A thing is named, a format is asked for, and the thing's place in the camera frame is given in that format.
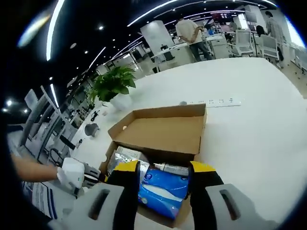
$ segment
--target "open cardboard box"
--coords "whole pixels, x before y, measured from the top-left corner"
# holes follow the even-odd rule
[[[118,146],[141,151],[150,164],[166,162],[187,166],[199,154],[206,118],[205,104],[132,111],[109,129],[113,141],[106,153],[107,160],[99,170],[106,174],[107,164]],[[186,219],[189,210],[189,199],[183,201],[175,220],[142,205],[138,208],[141,215],[172,228]]]

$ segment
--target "black ceiling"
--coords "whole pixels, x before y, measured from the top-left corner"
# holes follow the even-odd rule
[[[50,83],[56,86],[57,92],[61,94],[59,97],[65,97],[68,92],[67,83],[86,71],[103,47],[106,49],[95,61],[92,69],[95,69],[97,64],[110,60],[110,57],[113,57],[118,49],[125,47],[128,41],[139,38],[140,27],[147,21],[162,20],[167,23],[175,20],[179,15],[187,16],[204,12],[204,8],[206,11],[213,11],[226,9],[227,6],[227,9],[231,10],[245,4],[230,0],[200,2],[167,12],[154,19],[165,11],[198,1],[172,2],[127,27],[135,18],[167,0],[65,0],[53,34],[51,60],[46,61],[49,19],[27,46],[16,49],[10,57],[6,71],[6,98],[12,98],[25,106],[24,97],[30,89],[40,96],[42,94],[40,85],[48,87]],[[248,1],[274,8],[261,0]],[[56,2],[42,8],[40,12],[52,13]],[[174,25],[169,24],[167,28],[172,29]],[[77,46],[70,49],[73,43],[77,43]]]

